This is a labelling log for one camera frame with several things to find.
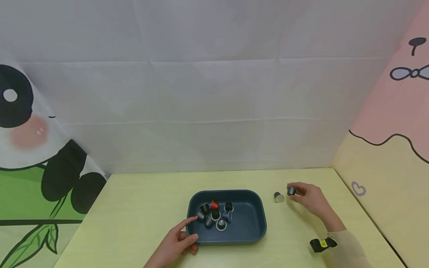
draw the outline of finger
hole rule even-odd
[[[173,231],[175,233],[180,232],[183,228],[186,227],[186,225],[188,225],[189,223],[195,221],[196,219],[198,219],[198,216],[187,218],[187,219],[181,221],[178,225],[174,226],[171,229],[171,231]]]
[[[302,192],[304,195],[308,191],[308,189],[312,186],[312,184],[306,184],[303,182],[290,182],[287,185],[295,187],[299,192]]]
[[[297,202],[297,203],[300,203],[300,204],[302,204],[302,199],[303,198],[304,197],[302,197],[302,196],[289,196],[290,200],[292,200],[294,202]]]
[[[198,246],[197,244],[193,243],[192,245],[189,246],[191,249],[197,251],[198,250]]]
[[[186,232],[180,232],[179,234],[179,241],[182,241],[183,239],[185,239],[186,237],[188,237]]]
[[[198,240],[198,235],[193,234],[179,242],[181,248],[187,248]]]
[[[188,251],[189,251],[189,253],[191,253],[192,255],[195,255],[195,254],[196,254],[196,250],[193,250],[193,249],[190,249],[190,248],[188,248],[187,250],[188,250]]]

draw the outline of yellow table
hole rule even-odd
[[[55,268],[141,268],[170,228],[186,217],[201,190],[249,189],[262,199],[267,233],[254,245],[201,246],[177,267],[332,267],[330,254],[311,253],[325,238],[320,220],[289,200],[275,203],[286,183],[320,186],[373,267],[403,267],[398,257],[333,169],[113,175]]]

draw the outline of hand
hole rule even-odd
[[[186,254],[187,251],[195,255],[198,250],[198,246],[195,244],[198,240],[198,235],[193,234],[188,236],[186,232],[181,232],[181,230],[196,219],[198,219],[198,217],[187,218],[173,227],[161,241],[160,245],[143,268],[167,267],[172,264],[180,254]]]
[[[346,229],[319,187],[303,182],[292,182],[287,185],[293,186],[297,190],[296,195],[289,196],[289,199],[302,204],[310,213],[319,217],[328,232],[339,232]]]

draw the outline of pink cheek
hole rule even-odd
[[[28,151],[44,144],[48,137],[48,123],[37,115],[32,115],[24,124],[10,132],[13,147]]]

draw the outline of plastic tray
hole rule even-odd
[[[186,227],[188,235],[197,233],[199,244],[253,244],[264,237],[267,231],[264,207],[261,198],[250,190],[201,191],[189,201],[188,217],[197,215],[200,206],[212,200],[219,203],[222,214],[226,202],[234,206],[231,223],[219,232],[215,226],[207,229],[202,222],[192,222]]]

